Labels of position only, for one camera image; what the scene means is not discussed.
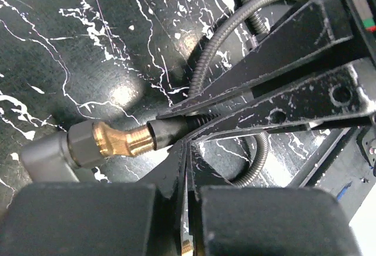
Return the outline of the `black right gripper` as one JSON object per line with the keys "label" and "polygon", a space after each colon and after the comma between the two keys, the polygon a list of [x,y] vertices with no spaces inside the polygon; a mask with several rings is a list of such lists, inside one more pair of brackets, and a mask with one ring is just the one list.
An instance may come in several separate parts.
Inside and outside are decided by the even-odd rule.
{"label": "black right gripper", "polygon": [[375,0],[323,0],[327,62],[375,62]]}

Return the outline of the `grey faucet with brass fittings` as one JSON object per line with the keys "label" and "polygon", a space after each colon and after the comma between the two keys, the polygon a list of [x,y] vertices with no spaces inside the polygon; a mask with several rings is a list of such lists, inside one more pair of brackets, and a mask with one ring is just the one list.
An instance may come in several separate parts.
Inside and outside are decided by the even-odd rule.
{"label": "grey faucet with brass fittings", "polygon": [[87,120],[23,146],[20,160],[34,182],[92,181],[108,157],[136,157],[155,149],[146,125],[128,131]]}

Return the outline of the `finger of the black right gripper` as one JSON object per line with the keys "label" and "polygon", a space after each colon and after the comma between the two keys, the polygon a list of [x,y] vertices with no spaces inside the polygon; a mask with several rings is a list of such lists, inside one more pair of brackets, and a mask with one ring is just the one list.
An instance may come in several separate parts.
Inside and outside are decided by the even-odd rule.
{"label": "finger of the black right gripper", "polygon": [[215,140],[302,130],[367,126],[375,114],[375,67],[350,62],[316,73],[220,116],[188,135]]}
{"label": "finger of the black right gripper", "polygon": [[349,2],[308,0],[201,93],[158,117],[186,115],[216,105],[352,41],[360,44],[361,52],[368,52],[370,32]]}

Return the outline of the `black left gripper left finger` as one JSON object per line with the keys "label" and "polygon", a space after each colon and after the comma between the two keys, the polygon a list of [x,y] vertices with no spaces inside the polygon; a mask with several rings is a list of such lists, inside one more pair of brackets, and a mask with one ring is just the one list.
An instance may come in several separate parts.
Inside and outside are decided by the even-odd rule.
{"label": "black left gripper left finger", "polygon": [[2,255],[180,255],[187,146],[135,183],[33,183],[1,220]]}

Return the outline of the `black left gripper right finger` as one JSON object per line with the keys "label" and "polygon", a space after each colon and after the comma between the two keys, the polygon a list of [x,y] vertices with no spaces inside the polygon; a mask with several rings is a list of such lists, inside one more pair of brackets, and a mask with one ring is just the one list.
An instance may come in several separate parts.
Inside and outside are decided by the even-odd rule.
{"label": "black left gripper right finger", "polygon": [[194,255],[360,255],[337,199],[316,188],[232,186],[187,146]]}

